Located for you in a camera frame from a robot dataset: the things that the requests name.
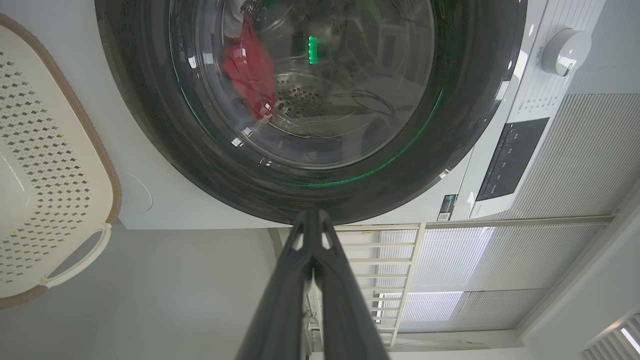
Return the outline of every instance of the beige plastic basket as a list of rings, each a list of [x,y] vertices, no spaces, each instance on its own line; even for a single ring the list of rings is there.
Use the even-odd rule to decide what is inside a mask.
[[[0,14],[0,308],[90,265],[119,208],[115,171],[75,93],[44,46]],[[89,254],[49,277],[99,231]]]

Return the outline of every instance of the basket handle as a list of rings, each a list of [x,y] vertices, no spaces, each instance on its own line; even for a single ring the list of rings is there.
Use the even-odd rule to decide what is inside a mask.
[[[89,253],[85,255],[82,260],[78,261],[76,264],[54,277],[47,278],[43,276],[40,279],[40,285],[44,285],[48,288],[60,285],[63,282],[76,276],[77,274],[80,274],[82,270],[91,265],[91,263],[93,263],[98,258],[98,256],[102,254],[102,251],[104,251],[104,249],[107,247],[107,244],[109,243],[109,238],[111,237],[111,224],[100,224],[100,227],[96,228],[96,230],[92,234],[95,234],[98,231],[102,231],[100,240],[98,240],[98,243],[95,244],[93,249],[89,251]]]

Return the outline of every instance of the gray wall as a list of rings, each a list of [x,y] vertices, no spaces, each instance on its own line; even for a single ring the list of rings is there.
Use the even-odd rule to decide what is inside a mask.
[[[84,272],[0,310],[1,357],[233,359],[274,266],[264,229],[128,231],[117,224]]]

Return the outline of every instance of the red cloth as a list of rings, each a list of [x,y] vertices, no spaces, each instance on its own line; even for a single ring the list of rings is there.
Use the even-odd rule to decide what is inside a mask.
[[[236,43],[225,50],[227,59],[222,69],[246,99],[256,120],[272,116],[276,100],[273,61],[256,36],[249,16],[244,16],[242,33],[233,41]]]

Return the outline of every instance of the white dial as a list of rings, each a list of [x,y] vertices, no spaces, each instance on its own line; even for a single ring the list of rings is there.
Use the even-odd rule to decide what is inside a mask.
[[[542,54],[542,69],[553,75],[567,76],[576,71],[591,50],[591,35],[564,29],[554,35]]]

